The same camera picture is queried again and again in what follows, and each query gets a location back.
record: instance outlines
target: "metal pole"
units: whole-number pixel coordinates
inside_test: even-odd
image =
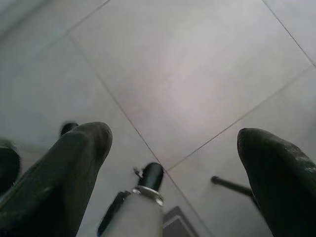
[[[232,183],[230,181],[221,179],[220,177],[217,177],[217,176],[213,176],[211,178],[211,181],[213,184],[218,184],[218,185],[224,186],[224,187],[232,189],[238,193],[241,193],[241,194],[244,194],[246,196],[253,198],[253,193],[252,193],[252,190],[250,188],[247,188],[247,187],[239,185],[239,184]]]

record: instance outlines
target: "tile floor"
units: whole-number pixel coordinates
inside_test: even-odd
[[[0,38],[0,137],[26,170],[64,121],[110,126],[79,237],[133,187],[132,167],[157,159],[164,210],[179,205],[201,237],[270,237],[249,199],[209,178],[248,184],[243,127],[316,162],[315,11],[308,0],[48,1]]]

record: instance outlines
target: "black rubber cap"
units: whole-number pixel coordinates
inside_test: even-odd
[[[163,178],[163,168],[158,163],[149,163],[143,169],[143,177],[139,179],[138,185],[144,186],[155,191],[159,191]]]

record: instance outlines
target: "gray floor tile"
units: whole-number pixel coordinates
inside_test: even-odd
[[[79,23],[108,0],[52,0],[48,6],[61,21],[65,30]]]
[[[0,79],[11,79],[41,50],[64,33],[54,14],[42,5],[0,38]]]
[[[116,0],[71,37],[166,168],[310,66],[259,0]]]
[[[136,185],[133,167],[156,161],[67,37],[39,55],[15,78],[1,80],[0,111],[0,137],[17,144],[23,172],[40,158],[37,151],[44,153],[54,144],[64,121],[103,121],[110,126],[113,145],[99,171],[78,236],[89,230],[95,234],[93,227],[99,224],[117,192]],[[208,236],[168,176],[162,194],[165,211],[179,205],[200,236]]]
[[[249,185],[237,154],[241,128],[257,127],[298,145],[316,161],[316,70],[310,68],[289,87],[260,105],[169,173],[202,220],[221,237],[271,236],[251,201],[210,183],[213,175]]]
[[[310,0],[264,0],[264,2],[316,63],[316,2]]]

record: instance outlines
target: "black chair leg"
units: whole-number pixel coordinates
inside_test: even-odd
[[[240,194],[244,194],[248,197],[251,198],[252,202],[255,204],[255,206],[259,209],[259,206],[258,206],[258,203],[252,193],[252,190],[251,188],[248,188],[248,187],[245,187],[245,186],[242,186],[242,185],[239,185],[239,184],[235,184],[233,182],[230,182],[230,181],[227,181],[227,180],[224,180],[224,179],[221,179],[220,177],[218,176],[213,176],[211,178],[211,182],[213,184],[218,184],[220,186],[223,186],[225,188],[228,188],[228,189],[231,189],[231,190],[234,190],[235,192],[238,192]]]

